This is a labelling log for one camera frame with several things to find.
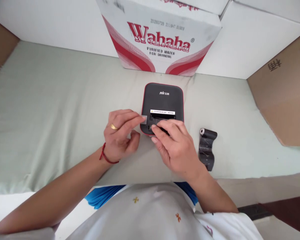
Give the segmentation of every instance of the printer logo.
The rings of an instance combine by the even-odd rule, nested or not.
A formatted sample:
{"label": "printer logo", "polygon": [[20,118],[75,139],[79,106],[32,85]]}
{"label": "printer logo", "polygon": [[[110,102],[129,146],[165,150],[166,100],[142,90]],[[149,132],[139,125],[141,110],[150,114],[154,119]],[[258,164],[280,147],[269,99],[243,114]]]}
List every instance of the printer logo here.
{"label": "printer logo", "polygon": [[165,92],[160,92],[160,94],[159,95],[169,95],[169,93],[165,93]]}

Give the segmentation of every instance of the white foam board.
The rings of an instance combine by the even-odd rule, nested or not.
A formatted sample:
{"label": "white foam board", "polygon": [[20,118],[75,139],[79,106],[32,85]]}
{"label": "white foam board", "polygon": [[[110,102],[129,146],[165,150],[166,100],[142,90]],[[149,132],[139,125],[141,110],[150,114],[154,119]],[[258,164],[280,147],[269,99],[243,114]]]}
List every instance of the white foam board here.
{"label": "white foam board", "polygon": [[300,0],[236,1],[300,23]]}
{"label": "white foam board", "polygon": [[95,0],[0,1],[0,23],[24,41],[118,56]]}
{"label": "white foam board", "polygon": [[231,2],[197,73],[247,79],[300,36],[300,23]]}

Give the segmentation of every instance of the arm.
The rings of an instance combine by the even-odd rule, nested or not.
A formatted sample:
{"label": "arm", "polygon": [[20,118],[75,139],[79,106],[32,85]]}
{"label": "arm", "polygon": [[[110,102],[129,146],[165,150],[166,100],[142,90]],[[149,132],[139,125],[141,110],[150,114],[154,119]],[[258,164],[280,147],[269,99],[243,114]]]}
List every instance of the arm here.
{"label": "arm", "polygon": [[[104,131],[104,153],[109,161],[116,162],[137,150],[140,134],[132,129],[143,121],[138,113],[129,109],[109,114]],[[118,130],[110,127],[112,123]],[[53,227],[60,223],[111,167],[112,164],[103,157],[99,160],[101,151],[99,148],[12,211],[0,222],[0,234]]]}
{"label": "arm", "polygon": [[[157,126],[167,130],[170,137]],[[184,123],[171,119],[160,121],[157,126],[152,125],[156,135],[152,141],[164,164],[190,184],[203,211],[238,213],[236,205],[200,162]]]}

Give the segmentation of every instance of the wahaha box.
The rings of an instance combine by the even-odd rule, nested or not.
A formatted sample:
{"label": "wahaha box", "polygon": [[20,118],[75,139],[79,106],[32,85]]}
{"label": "wahaha box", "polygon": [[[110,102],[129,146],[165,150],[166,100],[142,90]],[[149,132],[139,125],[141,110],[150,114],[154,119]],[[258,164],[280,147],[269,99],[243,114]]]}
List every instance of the wahaha box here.
{"label": "wahaha box", "polygon": [[173,0],[96,0],[125,68],[192,76],[221,30],[219,17]]}

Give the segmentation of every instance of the red swoosh design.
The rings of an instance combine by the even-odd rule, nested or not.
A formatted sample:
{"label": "red swoosh design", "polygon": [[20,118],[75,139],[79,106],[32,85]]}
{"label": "red swoosh design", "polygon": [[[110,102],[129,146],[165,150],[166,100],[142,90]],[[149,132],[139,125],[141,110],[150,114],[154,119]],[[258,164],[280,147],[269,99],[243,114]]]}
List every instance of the red swoosh design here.
{"label": "red swoosh design", "polygon": [[167,68],[166,74],[192,76],[196,72],[203,58],[206,56],[212,43],[210,43],[208,46],[206,46],[204,49],[200,50],[199,52],[196,52],[192,55],[186,56],[184,58],[181,58],[173,62]]}
{"label": "red swoosh design", "polygon": [[122,37],[104,18],[104,16],[102,17],[107,26],[113,45],[118,52],[122,65],[124,67],[142,71],[155,72],[156,70],[151,60],[140,49]]}

